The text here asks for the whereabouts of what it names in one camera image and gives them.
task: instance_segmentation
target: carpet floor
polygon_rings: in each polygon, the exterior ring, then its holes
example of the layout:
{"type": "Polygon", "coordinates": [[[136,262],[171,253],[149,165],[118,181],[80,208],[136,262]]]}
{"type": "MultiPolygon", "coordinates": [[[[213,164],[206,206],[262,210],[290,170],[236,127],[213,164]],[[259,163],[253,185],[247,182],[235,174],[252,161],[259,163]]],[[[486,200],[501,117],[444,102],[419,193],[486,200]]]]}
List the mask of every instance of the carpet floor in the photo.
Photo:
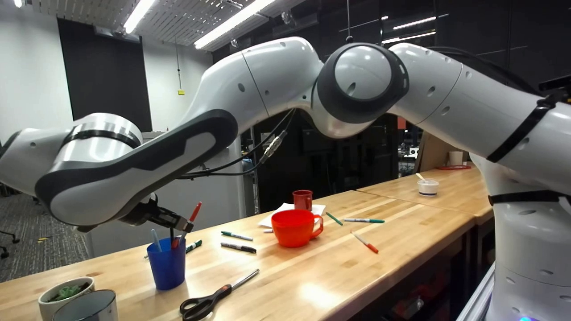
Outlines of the carpet floor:
{"type": "Polygon", "coordinates": [[[71,226],[44,214],[44,207],[29,195],[0,197],[0,231],[20,239],[12,244],[10,236],[0,234],[0,246],[10,253],[0,260],[0,282],[88,259],[83,238],[71,226]]]}

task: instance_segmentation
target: mug handle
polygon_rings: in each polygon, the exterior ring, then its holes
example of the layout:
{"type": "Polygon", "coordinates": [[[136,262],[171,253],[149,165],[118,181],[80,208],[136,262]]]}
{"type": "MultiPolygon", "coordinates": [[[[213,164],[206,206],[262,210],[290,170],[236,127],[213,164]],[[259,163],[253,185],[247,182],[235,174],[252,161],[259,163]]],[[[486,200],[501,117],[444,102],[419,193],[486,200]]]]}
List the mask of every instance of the mug handle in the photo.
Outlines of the mug handle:
{"type": "Polygon", "coordinates": [[[315,239],[319,234],[321,234],[321,232],[323,232],[323,217],[321,215],[314,215],[313,218],[319,219],[319,228],[311,234],[310,239],[315,239]]]}

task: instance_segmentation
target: scissors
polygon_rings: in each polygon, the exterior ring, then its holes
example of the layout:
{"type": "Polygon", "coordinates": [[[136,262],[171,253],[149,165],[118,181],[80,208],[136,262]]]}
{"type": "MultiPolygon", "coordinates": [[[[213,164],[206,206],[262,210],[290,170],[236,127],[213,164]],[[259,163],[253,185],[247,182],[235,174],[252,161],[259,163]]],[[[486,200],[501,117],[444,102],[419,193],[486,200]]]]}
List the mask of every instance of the scissors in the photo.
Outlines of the scissors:
{"type": "Polygon", "coordinates": [[[237,289],[260,272],[256,269],[248,276],[237,280],[234,284],[227,284],[219,288],[214,294],[203,296],[202,298],[191,298],[185,300],[180,305],[180,314],[182,314],[183,321],[198,321],[205,318],[209,313],[214,310],[214,306],[218,301],[224,299],[228,294],[232,293],[232,289],[237,289]]]}

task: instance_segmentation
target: red marker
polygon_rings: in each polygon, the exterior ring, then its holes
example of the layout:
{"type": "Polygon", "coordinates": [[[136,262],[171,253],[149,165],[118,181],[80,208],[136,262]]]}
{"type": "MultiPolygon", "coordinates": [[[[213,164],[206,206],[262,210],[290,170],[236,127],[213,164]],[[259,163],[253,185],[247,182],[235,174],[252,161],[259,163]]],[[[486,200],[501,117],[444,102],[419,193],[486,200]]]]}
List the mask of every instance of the red marker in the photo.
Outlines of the red marker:
{"type": "MultiPolygon", "coordinates": [[[[196,205],[196,207],[194,208],[194,211],[192,212],[192,215],[190,216],[190,222],[194,222],[194,219],[196,218],[196,216],[198,215],[198,211],[200,211],[200,207],[202,206],[202,202],[198,202],[198,204],[196,205]]],[[[180,236],[180,238],[176,238],[174,240],[174,242],[172,243],[171,248],[177,248],[178,247],[178,243],[180,242],[180,239],[185,238],[186,237],[186,232],[183,232],[182,235],[180,236]]]]}
{"type": "Polygon", "coordinates": [[[377,250],[377,248],[370,244],[369,242],[367,242],[366,240],[364,240],[362,237],[358,236],[357,234],[355,234],[353,231],[351,231],[351,234],[353,234],[356,238],[358,238],[359,241],[361,241],[363,244],[365,244],[368,248],[371,249],[371,251],[375,252],[375,253],[379,253],[379,251],[377,250]]]}

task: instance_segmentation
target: blue plastic cup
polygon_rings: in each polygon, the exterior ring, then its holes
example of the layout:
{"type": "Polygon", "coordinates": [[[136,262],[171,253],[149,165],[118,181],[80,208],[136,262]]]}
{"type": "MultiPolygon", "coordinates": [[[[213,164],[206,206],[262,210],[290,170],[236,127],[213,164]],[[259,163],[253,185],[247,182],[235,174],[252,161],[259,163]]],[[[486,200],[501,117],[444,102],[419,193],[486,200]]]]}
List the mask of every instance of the blue plastic cup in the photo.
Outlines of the blue plastic cup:
{"type": "Polygon", "coordinates": [[[148,261],[151,263],[152,277],[157,290],[167,291],[184,282],[186,240],[181,239],[177,248],[171,249],[171,239],[159,241],[159,252],[155,243],[147,247],[148,261]]]}

